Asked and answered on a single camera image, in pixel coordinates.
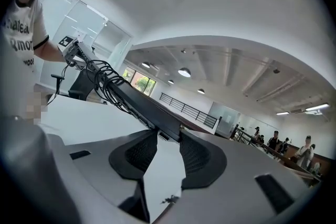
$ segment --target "black mesh pad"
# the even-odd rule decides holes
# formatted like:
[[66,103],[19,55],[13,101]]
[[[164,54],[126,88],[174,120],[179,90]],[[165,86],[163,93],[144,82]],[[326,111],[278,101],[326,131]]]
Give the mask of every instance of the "black mesh pad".
[[181,130],[180,153],[186,177],[182,189],[211,185],[225,170],[226,156],[216,145]]
[[157,150],[158,136],[150,135],[125,152],[126,160],[137,169],[146,172]]
[[109,156],[110,165],[122,178],[141,179],[156,154],[158,132],[145,130],[137,134],[138,138],[117,147]]

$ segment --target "white table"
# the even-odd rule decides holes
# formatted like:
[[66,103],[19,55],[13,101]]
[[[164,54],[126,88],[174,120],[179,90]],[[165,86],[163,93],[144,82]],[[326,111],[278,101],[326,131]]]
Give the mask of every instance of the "white table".
[[[61,95],[44,110],[40,126],[46,133],[60,136],[65,145],[102,141],[147,129],[136,118],[113,105],[80,101]],[[151,221],[167,207],[167,203],[161,204],[165,198],[181,195],[185,169],[179,149],[177,143],[158,138],[157,153],[144,175]]]

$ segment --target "glass wall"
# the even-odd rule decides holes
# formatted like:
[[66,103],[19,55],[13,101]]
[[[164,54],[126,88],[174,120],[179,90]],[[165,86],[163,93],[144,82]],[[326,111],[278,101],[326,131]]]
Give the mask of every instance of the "glass wall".
[[238,111],[215,102],[212,104],[212,107],[208,114],[217,119],[219,119],[219,117],[222,117],[222,120],[217,126],[216,133],[227,138],[230,137],[230,131],[236,125],[236,120],[238,118],[238,115],[240,115]]
[[122,76],[138,91],[150,96],[156,82],[145,75],[127,67]]
[[108,21],[94,40],[92,47],[95,49],[96,56],[101,60],[108,60],[114,49],[120,44],[125,45],[129,39],[130,37],[124,31]]
[[[107,60],[116,45],[128,42],[130,36],[94,8],[80,0],[40,0],[43,5],[44,22],[50,40],[58,44],[65,36],[84,35],[84,44],[95,48],[96,56]],[[65,63],[36,59],[38,81],[45,86],[55,87],[51,74],[61,74]],[[61,90],[68,91],[79,71],[68,68]]]

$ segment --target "people in background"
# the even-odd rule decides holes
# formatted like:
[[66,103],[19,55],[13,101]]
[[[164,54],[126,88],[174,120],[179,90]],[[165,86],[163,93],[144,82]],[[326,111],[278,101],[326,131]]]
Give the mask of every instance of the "people in background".
[[[256,132],[255,132],[253,138],[254,138],[255,140],[258,140],[258,139],[259,139],[259,136],[260,136],[259,127],[255,127],[255,129],[256,129]],[[251,142],[252,144],[255,144],[255,143],[256,143],[253,139],[251,139],[250,142]]]
[[277,147],[277,144],[279,144],[279,132],[274,131],[274,136],[268,141],[267,145],[272,149],[275,150]]
[[285,141],[283,141],[278,148],[278,153],[280,153],[282,156],[284,156],[284,154],[287,152],[289,148],[288,141],[289,141],[289,138],[287,137]]
[[297,158],[297,165],[301,166],[303,169],[307,169],[309,163],[314,157],[315,145],[310,145],[311,136],[306,137],[306,144],[301,147],[294,155]]
[[255,127],[256,133],[254,134],[254,138],[258,139],[259,135],[260,135],[260,128],[257,126]]
[[319,174],[319,173],[320,173],[321,166],[322,166],[321,163],[315,163],[315,164],[314,164],[314,167],[310,170],[310,172],[311,172],[312,174],[315,174],[315,175]]
[[263,134],[258,137],[258,141],[264,144],[265,141],[264,141],[264,135]]

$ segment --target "metal railing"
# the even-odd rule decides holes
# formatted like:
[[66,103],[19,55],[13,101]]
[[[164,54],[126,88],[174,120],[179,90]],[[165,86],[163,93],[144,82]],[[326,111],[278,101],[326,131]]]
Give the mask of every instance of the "metal railing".
[[160,100],[172,106],[173,108],[180,110],[182,113],[194,118],[197,121],[202,122],[204,125],[213,128],[216,124],[217,119],[199,111],[181,101],[170,97],[167,94],[161,93]]

